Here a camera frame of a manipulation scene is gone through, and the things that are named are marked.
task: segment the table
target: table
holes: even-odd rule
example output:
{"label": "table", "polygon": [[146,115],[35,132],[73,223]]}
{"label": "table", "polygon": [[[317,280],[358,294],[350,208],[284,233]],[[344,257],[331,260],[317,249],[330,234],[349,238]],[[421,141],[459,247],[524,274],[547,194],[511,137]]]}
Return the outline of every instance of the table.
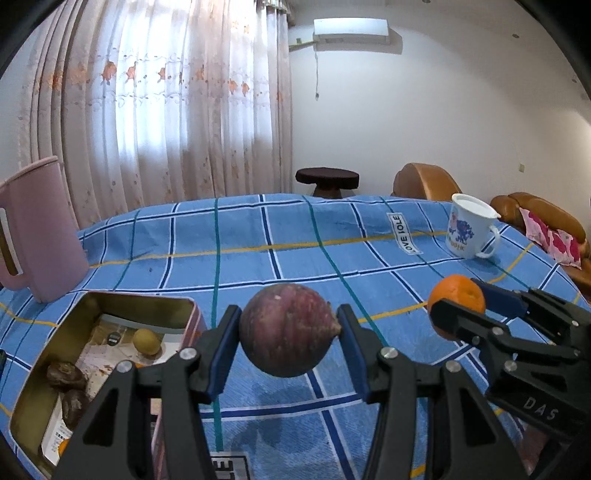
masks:
{"label": "table", "polygon": [[[0,377],[0,430],[11,438],[10,415],[35,360],[88,290],[190,297],[211,327],[229,304],[244,308],[267,285],[305,284],[333,308],[351,304],[384,345],[418,362],[458,361],[484,389],[472,346],[448,342],[431,327],[424,302],[442,276],[463,274],[508,290],[540,288],[589,306],[564,270],[507,224],[496,223],[502,241],[491,261],[452,256],[445,247],[450,208],[449,202],[379,196],[325,202],[265,194],[150,206],[103,220],[79,233],[92,268],[75,290],[50,304],[35,302],[26,289],[0,291],[0,348],[8,355]],[[392,236],[393,212],[404,216],[421,255],[407,255]],[[522,320],[497,319],[516,337],[541,341]],[[239,349],[219,406],[219,416],[211,407],[202,410],[209,445],[225,452],[219,454],[225,465],[228,457],[235,466],[247,459],[257,480],[342,478],[343,465],[365,468],[377,409],[360,404],[337,342],[309,375],[289,379],[258,371]],[[330,408],[334,417],[319,414]],[[325,419],[334,429],[326,428]],[[499,419],[512,438],[520,437],[507,412]],[[417,425],[413,468],[421,472],[427,448],[423,409]],[[335,442],[348,446],[350,460],[335,453]],[[18,454],[24,459],[22,450]],[[45,480],[40,473],[34,478]]]}
{"label": "table", "polygon": [[341,189],[354,190],[359,187],[359,174],[342,168],[301,168],[295,177],[300,183],[316,183],[313,196],[325,199],[341,199]]}

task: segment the mug handle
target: mug handle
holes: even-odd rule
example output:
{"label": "mug handle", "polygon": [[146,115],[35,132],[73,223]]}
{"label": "mug handle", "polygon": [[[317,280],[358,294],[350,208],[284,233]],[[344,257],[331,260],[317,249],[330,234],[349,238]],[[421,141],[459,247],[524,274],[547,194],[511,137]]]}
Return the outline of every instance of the mug handle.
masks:
{"label": "mug handle", "polygon": [[489,229],[495,235],[495,242],[493,243],[492,250],[490,252],[488,252],[487,254],[484,253],[484,252],[478,252],[476,254],[476,256],[478,258],[490,258],[490,257],[492,257],[495,254],[496,249],[499,248],[499,245],[501,244],[501,234],[499,233],[499,229],[496,226],[494,226],[494,225],[491,225],[489,227]]}

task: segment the orange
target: orange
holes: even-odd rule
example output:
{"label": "orange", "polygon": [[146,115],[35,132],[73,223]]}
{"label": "orange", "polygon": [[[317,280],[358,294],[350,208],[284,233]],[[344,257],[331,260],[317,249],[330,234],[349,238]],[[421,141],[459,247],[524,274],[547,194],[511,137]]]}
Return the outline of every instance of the orange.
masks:
{"label": "orange", "polygon": [[[484,313],[486,310],[482,290],[475,282],[464,275],[450,275],[435,285],[427,301],[427,311],[431,313],[433,304],[442,299],[451,300],[478,313]],[[446,340],[455,340],[449,333],[444,332],[435,325],[433,325],[433,328]]]}
{"label": "orange", "polygon": [[69,441],[70,441],[70,439],[62,440],[60,443],[60,446],[57,448],[57,454],[60,457],[64,454],[64,450],[66,450],[66,447],[68,446]]}

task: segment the white mug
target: white mug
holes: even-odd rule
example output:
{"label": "white mug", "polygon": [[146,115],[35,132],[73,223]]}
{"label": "white mug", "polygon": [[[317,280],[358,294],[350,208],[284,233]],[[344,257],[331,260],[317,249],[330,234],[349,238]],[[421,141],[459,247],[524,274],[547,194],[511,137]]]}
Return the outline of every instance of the white mug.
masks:
{"label": "white mug", "polygon": [[[501,242],[493,222],[501,216],[487,203],[463,193],[452,195],[452,213],[447,224],[445,243],[453,254],[462,258],[489,258]],[[482,247],[491,231],[495,235],[492,251],[483,253]]]}

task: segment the sheer curtain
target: sheer curtain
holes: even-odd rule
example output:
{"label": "sheer curtain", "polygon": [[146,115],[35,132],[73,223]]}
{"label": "sheer curtain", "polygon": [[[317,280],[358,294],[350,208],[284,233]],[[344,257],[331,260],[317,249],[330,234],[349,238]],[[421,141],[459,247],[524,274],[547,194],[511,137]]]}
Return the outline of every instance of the sheer curtain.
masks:
{"label": "sheer curtain", "polygon": [[30,58],[21,166],[60,158],[81,228],[290,192],[288,14],[280,0],[67,0]]}

